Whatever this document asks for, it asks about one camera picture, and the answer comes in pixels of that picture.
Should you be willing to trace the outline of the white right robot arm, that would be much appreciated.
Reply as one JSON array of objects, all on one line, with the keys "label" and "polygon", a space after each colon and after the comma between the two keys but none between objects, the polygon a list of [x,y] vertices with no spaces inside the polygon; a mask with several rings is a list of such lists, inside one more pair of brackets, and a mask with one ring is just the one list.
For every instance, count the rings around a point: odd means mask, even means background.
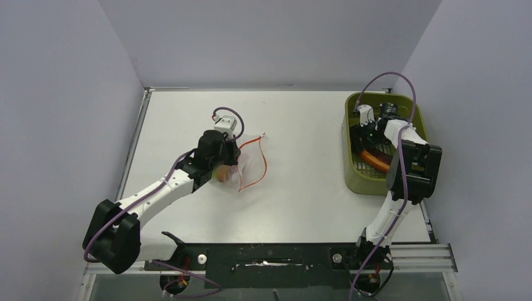
[{"label": "white right robot arm", "polygon": [[349,129],[355,153],[386,174],[385,201],[353,250],[355,264],[363,268],[385,260],[401,222],[434,193],[442,158],[442,148],[421,138],[413,124],[399,116],[397,105],[381,103],[379,109],[375,115],[373,107],[357,106],[359,122]]}]

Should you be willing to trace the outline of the olive green plastic tub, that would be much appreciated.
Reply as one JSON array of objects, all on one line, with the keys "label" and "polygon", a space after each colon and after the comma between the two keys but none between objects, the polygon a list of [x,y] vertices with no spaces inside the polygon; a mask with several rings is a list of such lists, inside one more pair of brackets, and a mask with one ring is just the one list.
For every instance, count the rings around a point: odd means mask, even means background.
[{"label": "olive green plastic tub", "polygon": [[344,117],[341,129],[343,166],[345,184],[356,194],[384,196],[387,193],[387,189],[386,174],[372,168],[360,156],[353,156],[351,152],[349,129],[359,122],[359,117],[354,113],[354,109],[359,105],[370,105],[373,107],[374,114],[379,115],[380,104],[388,102],[397,105],[399,116],[411,122],[421,138],[427,141],[422,115],[418,111],[418,105],[415,105],[411,98],[403,95],[372,92],[358,92],[350,95],[344,104]]}]

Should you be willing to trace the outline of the clear zip top bag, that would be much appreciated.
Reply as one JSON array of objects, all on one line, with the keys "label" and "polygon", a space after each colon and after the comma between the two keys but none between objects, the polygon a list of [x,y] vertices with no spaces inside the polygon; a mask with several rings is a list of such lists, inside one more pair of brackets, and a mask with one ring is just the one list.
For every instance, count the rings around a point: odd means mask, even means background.
[{"label": "clear zip top bag", "polygon": [[268,171],[267,158],[262,145],[265,136],[265,132],[258,135],[242,135],[237,140],[241,155],[238,164],[232,166],[231,179],[226,183],[218,182],[214,177],[215,169],[212,180],[224,189],[238,193],[262,181]]}]

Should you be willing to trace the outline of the pink toy peach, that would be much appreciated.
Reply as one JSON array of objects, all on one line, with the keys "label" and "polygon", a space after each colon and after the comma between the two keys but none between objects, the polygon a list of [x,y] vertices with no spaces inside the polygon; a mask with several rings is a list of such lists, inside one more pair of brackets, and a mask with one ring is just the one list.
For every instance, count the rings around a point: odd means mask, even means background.
[{"label": "pink toy peach", "polygon": [[226,183],[231,179],[232,173],[232,166],[221,165],[214,172],[214,177],[218,182]]}]

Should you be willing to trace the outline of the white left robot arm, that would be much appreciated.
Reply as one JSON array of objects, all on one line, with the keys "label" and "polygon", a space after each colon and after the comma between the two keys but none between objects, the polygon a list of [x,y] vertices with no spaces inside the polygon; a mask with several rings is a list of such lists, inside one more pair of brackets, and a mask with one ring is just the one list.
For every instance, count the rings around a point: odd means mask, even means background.
[{"label": "white left robot arm", "polygon": [[209,182],[220,166],[236,165],[240,154],[235,138],[207,130],[197,147],[179,156],[165,176],[128,198],[101,201],[82,243],[84,260],[102,263],[120,274],[138,261],[171,259],[178,238],[167,231],[146,236],[143,227],[173,202]]}]

